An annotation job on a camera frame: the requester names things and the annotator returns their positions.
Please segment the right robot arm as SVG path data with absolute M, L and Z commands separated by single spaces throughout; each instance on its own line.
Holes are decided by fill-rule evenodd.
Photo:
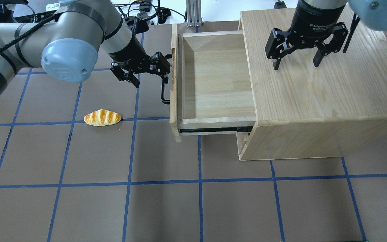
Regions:
M 278 70 L 283 57 L 317 48 L 313 64 L 318 67 L 330 53 L 347 52 L 359 23 L 387 32 L 387 0 L 299 0 L 290 28 L 271 30 L 266 56 Z

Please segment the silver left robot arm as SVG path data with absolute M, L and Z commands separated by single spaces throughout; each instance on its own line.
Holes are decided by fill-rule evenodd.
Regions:
M 0 95 L 26 67 L 43 68 L 62 81 L 87 80 L 102 47 L 122 69 L 121 81 L 139 86 L 134 74 L 159 75 L 168 82 L 170 64 L 146 54 L 129 24 L 109 0 L 60 0 L 59 9 L 39 23 L 0 23 Z

